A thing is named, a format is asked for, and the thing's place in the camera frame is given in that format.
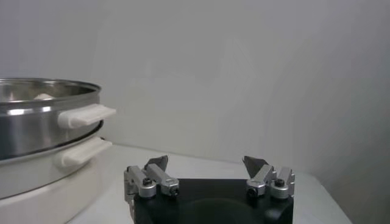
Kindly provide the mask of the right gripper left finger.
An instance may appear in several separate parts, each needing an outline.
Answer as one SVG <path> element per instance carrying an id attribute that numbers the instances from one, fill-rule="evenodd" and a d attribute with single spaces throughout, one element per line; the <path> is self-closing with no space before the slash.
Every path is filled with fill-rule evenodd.
<path id="1" fill-rule="evenodd" d="M 179 195 L 179 180 L 166 173 L 168 156 L 151 158 L 141 169 L 138 166 L 128 166 L 124 171 L 124 200 L 134 207 L 136 196 L 151 199 L 157 195 L 157 188 L 163 195 L 177 197 Z"/>

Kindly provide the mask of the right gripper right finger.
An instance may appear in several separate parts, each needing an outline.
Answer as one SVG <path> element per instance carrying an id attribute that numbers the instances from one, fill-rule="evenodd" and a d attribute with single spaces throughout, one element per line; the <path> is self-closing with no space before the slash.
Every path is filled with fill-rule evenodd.
<path id="1" fill-rule="evenodd" d="M 250 178 L 246 181 L 246 194 L 259 198 L 269 193 L 272 198 L 285 200 L 294 196 L 295 174 L 289 167 L 282 167 L 279 172 L 264 159 L 244 156 L 243 163 Z"/>

